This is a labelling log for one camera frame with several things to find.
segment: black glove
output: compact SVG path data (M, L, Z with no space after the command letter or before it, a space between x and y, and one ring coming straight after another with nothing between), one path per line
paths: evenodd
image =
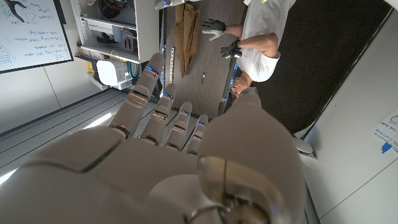
M203 24L201 25L202 28L202 33L204 34L213 34L210 37L210 40L214 40L217 37L221 36L224 34L226 25L224 22L221 21L216 21L213 19L209 19L209 21L204 21Z
M236 40L228 47L222 47L221 48L221 56L223 58L230 58L231 56L240 58L242 56L242 51L240 51L241 49L238 47L238 42L239 41Z

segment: blue led light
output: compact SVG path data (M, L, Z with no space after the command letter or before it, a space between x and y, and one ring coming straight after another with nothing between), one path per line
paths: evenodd
M148 69L149 71L153 71L153 72L155 72L156 74L159 74L159 72L157 72L157 71L155 71L152 67L150 67L150 66L146 66L146 69Z

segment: person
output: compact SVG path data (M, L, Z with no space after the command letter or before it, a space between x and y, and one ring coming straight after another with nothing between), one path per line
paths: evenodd
M223 34L238 37L228 47L221 48L224 58L236 57L238 67L243 71L234 79L231 93L238 97L242 90L250 87L252 82L268 80L275 70L280 53L278 47L284 33L287 14L295 0L252 0L244 25L228 25L224 22L209 19L202 24L204 34L212 34L214 40Z

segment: whiteboard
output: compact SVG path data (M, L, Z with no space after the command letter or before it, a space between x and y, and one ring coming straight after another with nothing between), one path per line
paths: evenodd
M24 20L0 0L0 73L71 61L63 24L51 0L17 0Z

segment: human hand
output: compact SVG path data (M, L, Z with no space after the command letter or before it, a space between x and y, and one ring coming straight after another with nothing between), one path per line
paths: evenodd
M245 79L241 77L236 77L231 87L231 93L233 98L236 99L244 89L249 87L250 84Z
M240 48L238 47L238 42L239 41L236 40L228 47L222 47L221 48L221 56L223 58L230 58L231 56L240 58L242 56L242 51L240 51Z
M204 21L201 25L202 33L213 34L209 40L214 40L224 34L226 25L224 22L216 21L214 19L209 19L209 21Z

